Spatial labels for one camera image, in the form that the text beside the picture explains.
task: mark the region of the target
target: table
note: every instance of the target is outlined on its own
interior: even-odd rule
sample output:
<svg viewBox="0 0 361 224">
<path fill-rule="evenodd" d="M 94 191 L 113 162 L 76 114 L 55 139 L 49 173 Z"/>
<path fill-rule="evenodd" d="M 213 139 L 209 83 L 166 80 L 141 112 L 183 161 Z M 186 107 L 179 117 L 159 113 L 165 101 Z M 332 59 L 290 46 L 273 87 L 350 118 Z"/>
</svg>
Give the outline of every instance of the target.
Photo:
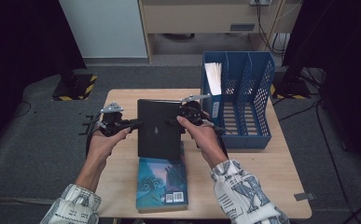
<svg viewBox="0 0 361 224">
<path fill-rule="evenodd" d="M 199 89 L 155 89 L 155 90 L 112 90 L 105 104 L 115 101 L 124 108 L 124 119 L 137 118 L 138 99 L 180 100 L 190 94 L 200 94 Z M 312 215 L 308 201 L 297 202 L 294 194 L 304 192 L 294 162 L 285 142 L 282 129 L 273 110 L 271 101 L 267 105 L 267 120 L 272 139 L 265 149 L 247 149 L 233 152 L 229 157 L 238 160 L 244 169 L 255 174 L 265 194 L 290 218 L 309 218 Z M 102 173 L 96 193 L 102 197 L 100 217 L 131 218 L 227 218 L 215 200 L 210 168 L 196 148 L 189 134 L 182 134 L 184 141 L 188 210 L 139 214 L 136 207 L 137 188 L 137 130 L 119 142 Z"/>
</svg>

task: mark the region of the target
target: wall outlet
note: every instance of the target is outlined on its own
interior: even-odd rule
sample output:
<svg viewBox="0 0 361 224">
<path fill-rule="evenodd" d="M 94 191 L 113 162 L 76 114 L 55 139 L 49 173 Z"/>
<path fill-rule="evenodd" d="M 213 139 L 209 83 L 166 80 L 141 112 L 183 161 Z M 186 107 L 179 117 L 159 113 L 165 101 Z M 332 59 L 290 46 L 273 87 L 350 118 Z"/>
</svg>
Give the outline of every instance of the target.
<svg viewBox="0 0 361 224">
<path fill-rule="evenodd" d="M 256 6 L 257 2 L 259 2 L 260 6 L 269 6 L 271 4 L 271 0 L 250 0 L 250 6 Z"/>
</svg>

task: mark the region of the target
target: person's left hand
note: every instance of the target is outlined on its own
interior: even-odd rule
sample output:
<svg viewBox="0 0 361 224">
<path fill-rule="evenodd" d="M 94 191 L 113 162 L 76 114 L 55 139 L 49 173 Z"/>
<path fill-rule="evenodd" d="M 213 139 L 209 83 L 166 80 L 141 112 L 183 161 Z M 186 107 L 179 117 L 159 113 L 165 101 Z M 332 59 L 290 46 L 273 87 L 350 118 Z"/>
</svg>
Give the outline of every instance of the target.
<svg viewBox="0 0 361 224">
<path fill-rule="evenodd" d="M 90 140 L 90 151 L 78 175 L 76 185 L 95 192 L 107 158 L 111 155 L 114 146 L 125 139 L 130 130 L 131 128 L 124 129 L 110 137 L 104 136 L 100 131 L 93 133 Z"/>
<path fill-rule="evenodd" d="M 123 129 L 110 137 L 106 137 L 100 131 L 96 131 L 90 140 L 88 157 L 91 156 L 98 161 L 105 161 L 111 155 L 114 146 L 122 139 L 125 139 L 130 130 L 131 128 Z"/>
</svg>

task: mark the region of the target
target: hand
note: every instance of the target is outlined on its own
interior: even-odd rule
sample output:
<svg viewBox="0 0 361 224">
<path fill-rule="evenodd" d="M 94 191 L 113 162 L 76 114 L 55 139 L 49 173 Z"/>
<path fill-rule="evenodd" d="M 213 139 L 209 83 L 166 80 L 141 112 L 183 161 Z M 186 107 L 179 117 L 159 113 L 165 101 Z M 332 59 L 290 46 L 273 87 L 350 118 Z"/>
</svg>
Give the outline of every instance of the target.
<svg viewBox="0 0 361 224">
<path fill-rule="evenodd" d="M 228 158 L 224 154 L 215 136 L 215 130 L 210 125 L 195 126 L 187 119 L 177 116 L 177 120 L 184 128 L 186 128 L 201 149 L 203 158 L 207 161 L 211 168 L 219 163 L 227 161 Z"/>
<path fill-rule="evenodd" d="M 130 130 L 131 128 L 121 130 L 110 137 L 104 136 L 100 131 L 94 132 L 90 140 L 90 150 L 87 160 L 93 158 L 97 161 L 106 161 L 111 155 L 114 146 L 122 139 L 125 139 Z"/>
<path fill-rule="evenodd" d="M 90 151 L 76 180 L 77 185 L 95 192 L 107 158 L 111 155 L 114 146 L 125 139 L 130 130 L 131 128 L 121 130 L 110 137 L 104 136 L 100 131 L 93 133 L 90 140 Z"/>
</svg>

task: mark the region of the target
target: person's right hand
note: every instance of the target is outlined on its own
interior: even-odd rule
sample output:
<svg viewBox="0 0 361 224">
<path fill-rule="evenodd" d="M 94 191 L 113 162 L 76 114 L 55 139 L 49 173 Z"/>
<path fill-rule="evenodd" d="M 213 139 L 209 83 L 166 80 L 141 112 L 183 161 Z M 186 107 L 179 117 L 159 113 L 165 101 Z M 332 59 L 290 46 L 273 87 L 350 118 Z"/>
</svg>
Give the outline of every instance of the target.
<svg viewBox="0 0 361 224">
<path fill-rule="evenodd" d="M 224 154 L 215 136 L 215 130 L 210 125 L 195 126 L 187 119 L 177 116 L 177 121 L 186 128 L 195 140 L 197 146 L 201 149 L 203 158 L 207 161 L 211 168 L 219 163 L 227 161 L 228 158 Z"/>
</svg>

